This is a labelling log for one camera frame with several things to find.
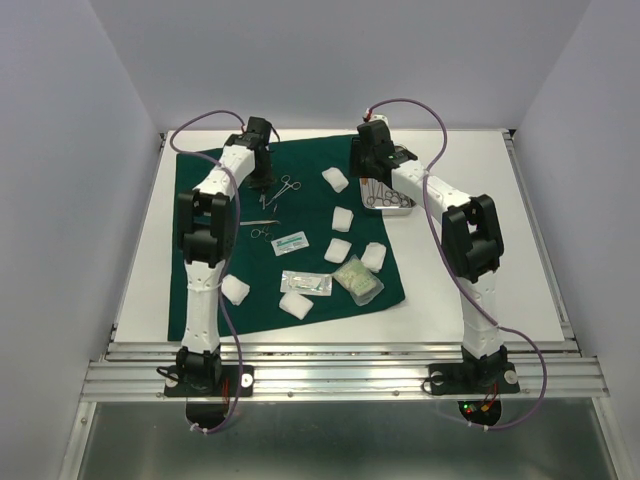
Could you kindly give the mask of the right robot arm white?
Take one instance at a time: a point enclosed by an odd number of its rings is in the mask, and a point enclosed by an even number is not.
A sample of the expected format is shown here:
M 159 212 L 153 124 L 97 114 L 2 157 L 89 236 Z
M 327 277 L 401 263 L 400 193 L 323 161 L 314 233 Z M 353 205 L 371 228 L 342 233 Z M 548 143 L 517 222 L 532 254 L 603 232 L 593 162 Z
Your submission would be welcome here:
M 426 213 L 444 266 L 460 293 L 462 360 L 433 363 L 423 389 L 436 396 L 483 393 L 509 370 L 495 319 L 496 272 L 504 241 L 493 199 L 471 196 L 434 176 L 418 157 L 393 143 L 383 120 L 357 127 L 349 172 L 408 197 Z

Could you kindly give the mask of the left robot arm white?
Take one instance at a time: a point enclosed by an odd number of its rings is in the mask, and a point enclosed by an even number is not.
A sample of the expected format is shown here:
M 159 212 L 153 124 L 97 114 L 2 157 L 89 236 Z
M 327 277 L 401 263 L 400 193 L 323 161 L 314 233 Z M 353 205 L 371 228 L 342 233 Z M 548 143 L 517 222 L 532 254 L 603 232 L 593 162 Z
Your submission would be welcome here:
M 251 117 L 228 137 L 218 159 L 197 152 L 211 170 L 176 200 L 176 243 L 186 272 L 186 325 L 170 377 L 202 394 L 220 388 L 223 367 L 218 304 L 240 221 L 239 187 L 244 181 L 265 191 L 274 182 L 271 122 Z

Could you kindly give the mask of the steel hemostat forceps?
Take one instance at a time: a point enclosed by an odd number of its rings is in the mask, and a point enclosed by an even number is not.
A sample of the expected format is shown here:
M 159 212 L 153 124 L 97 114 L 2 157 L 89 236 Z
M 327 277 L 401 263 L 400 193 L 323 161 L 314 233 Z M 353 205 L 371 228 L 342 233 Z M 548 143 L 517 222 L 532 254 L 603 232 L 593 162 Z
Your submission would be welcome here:
M 281 177 L 282 186 L 280 189 L 265 203 L 265 206 L 269 206 L 279 199 L 285 192 L 289 190 L 297 191 L 301 188 L 300 181 L 293 181 L 290 175 L 284 175 Z
M 264 226 L 262 226 L 260 228 L 252 229 L 250 236 L 251 236 L 252 239 L 261 238 L 265 242 L 271 242 L 273 240 L 273 234 L 270 231 L 270 226 L 269 225 L 264 225 Z

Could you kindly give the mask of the stainless steel tray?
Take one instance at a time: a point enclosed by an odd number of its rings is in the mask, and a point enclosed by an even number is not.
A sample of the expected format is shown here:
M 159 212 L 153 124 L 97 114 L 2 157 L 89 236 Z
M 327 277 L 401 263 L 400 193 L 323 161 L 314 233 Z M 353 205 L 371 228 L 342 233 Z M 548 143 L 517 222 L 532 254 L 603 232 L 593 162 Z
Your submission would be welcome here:
M 368 212 L 379 212 L 384 216 L 406 216 L 413 211 L 413 200 L 380 181 L 361 178 L 359 185 L 361 201 Z

